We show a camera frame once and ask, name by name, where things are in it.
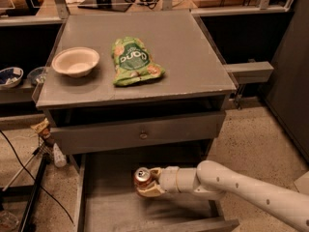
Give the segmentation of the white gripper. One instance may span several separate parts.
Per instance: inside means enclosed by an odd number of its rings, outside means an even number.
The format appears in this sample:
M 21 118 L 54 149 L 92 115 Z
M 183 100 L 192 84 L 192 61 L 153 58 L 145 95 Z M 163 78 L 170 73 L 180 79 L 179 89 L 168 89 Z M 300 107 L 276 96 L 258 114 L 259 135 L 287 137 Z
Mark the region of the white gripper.
M 150 170 L 153 179 L 158 180 L 152 181 L 148 185 L 137 185 L 136 191 L 139 195 L 147 198 L 159 197 L 165 192 L 168 193 L 178 193 L 177 185 L 177 174 L 179 168 L 177 166 L 168 166 L 161 169 L 160 167 L 155 167 Z

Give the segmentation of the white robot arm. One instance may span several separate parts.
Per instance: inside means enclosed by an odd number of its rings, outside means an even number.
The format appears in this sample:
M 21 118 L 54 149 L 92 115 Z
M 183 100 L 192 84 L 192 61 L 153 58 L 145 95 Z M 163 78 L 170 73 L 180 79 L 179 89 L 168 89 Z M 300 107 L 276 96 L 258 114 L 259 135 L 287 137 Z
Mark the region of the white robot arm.
M 137 193 L 143 197 L 190 193 L 218 200 L 230 192 L 299 232 L 309 232 L 308 195 L 239 174 L 212 160 L 203 160 L 189 168 L 140 167 L 133 180 Z

